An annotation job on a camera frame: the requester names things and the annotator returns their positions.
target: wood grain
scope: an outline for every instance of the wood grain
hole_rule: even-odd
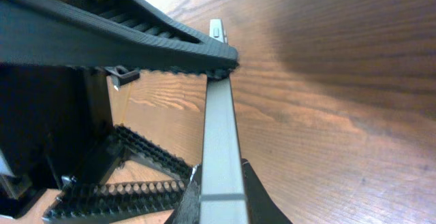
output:
[[[204,33],[223,19],[242,155],[293,222],[436,223],[436,0],[147,1]],[[114,121],[199,163],[205,85],[144,71],[110,92]]]

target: metal bar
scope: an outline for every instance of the metal bar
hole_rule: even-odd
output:
[[[220,19],[210,36],[227,43]],[[207,80],[200,223],[248,223],[230,78]]]

